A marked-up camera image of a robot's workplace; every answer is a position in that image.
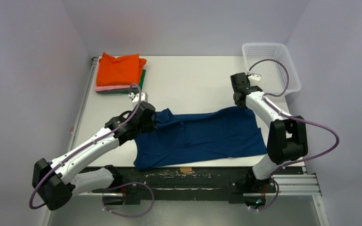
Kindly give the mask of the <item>navy blue t-shirt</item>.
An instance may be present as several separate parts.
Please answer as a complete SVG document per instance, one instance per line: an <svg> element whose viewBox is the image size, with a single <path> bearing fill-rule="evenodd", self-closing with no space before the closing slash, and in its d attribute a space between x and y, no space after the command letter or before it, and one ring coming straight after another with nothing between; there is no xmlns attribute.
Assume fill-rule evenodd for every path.
<svg viewBox="0 0 362 226"><path fill-rule="evenodd" d="M156 129L135 139L134 166L162 166L266 154L255 114L237 106L214 113L157 113Z"/></svg>

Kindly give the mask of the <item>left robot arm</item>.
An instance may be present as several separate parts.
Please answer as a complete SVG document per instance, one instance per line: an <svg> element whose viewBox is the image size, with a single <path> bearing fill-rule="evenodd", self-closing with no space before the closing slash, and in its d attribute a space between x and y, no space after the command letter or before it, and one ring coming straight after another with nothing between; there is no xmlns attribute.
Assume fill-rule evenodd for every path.
<svg viewBox="0 0 362 226"><path fill-rule="evenodd" d="M63 207L73 196L99 189L111 193L120 190L123 176L113 167L104 166L95 171L84 169L96 159L114 150L138 135L155 129L156 110L146 101L134 109L111 118L91 138L70 152L51 161L42 158L33 169L29 207L43 206L49 210Z"/></svg>

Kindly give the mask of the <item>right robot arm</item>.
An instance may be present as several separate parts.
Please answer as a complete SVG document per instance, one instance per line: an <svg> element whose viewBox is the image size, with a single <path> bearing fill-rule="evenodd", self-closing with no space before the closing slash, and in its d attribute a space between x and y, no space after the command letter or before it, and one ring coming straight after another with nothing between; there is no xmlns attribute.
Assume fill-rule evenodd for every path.
<svg viewBox="0 0 362 226"><path fill-rule="evenodd" d="M236 106L252 110L268 126L267 153L247 173L246 186L256 192L269 182L282 164L308 154L306 126L302 117L293 119L277 107L258 86L252 86L245 73L230 76Z"/></svg>

